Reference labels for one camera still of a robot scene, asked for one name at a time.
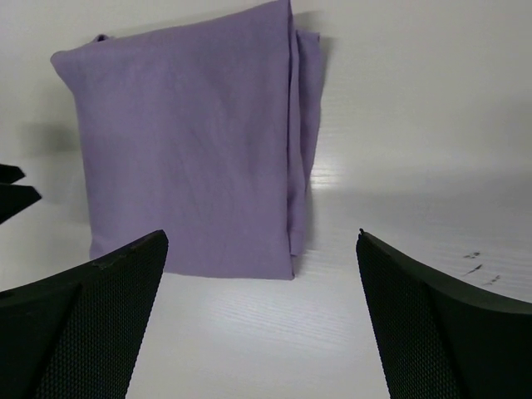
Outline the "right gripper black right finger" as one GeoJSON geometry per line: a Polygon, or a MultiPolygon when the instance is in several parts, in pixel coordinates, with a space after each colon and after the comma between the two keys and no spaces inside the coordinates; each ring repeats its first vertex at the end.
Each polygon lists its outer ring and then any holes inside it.
{"type": "Polygon", "coordinates": [[[531,305],[477,288],[366,231],[357,261],[392,398],[529,398],[531,305]]]}

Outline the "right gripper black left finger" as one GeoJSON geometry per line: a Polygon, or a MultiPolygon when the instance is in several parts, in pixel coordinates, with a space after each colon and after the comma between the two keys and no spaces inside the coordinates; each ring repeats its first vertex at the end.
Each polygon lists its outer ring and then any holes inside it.
{"type": "Polygon", "coordinates": [[[1,293],[3,398],[123,398],[168,252],[157,230],[1,293]]]}

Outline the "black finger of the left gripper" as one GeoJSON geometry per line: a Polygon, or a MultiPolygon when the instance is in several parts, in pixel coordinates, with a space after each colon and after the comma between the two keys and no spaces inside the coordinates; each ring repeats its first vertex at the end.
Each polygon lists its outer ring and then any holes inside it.
{"type": "Polygon", "coordinates": [[[0,164],[0,183],[15,183],[26,175],[15,165],[0,164]]]}
{"type": "Polygon", "coordinates": [[[0,223],[38,202],[42,196],[32,186],[1,184],[0,223]]]}

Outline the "purple polo shirt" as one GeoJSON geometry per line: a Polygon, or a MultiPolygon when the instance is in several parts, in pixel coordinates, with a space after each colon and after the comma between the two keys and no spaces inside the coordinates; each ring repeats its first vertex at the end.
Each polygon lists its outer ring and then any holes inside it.
{"type": "Polygon", "coordinates": [[[92,258],[161,229],[170,273],[294,277],[324,57],[290,2],[101,35],[51,62],[76,106],[92,258]]]}

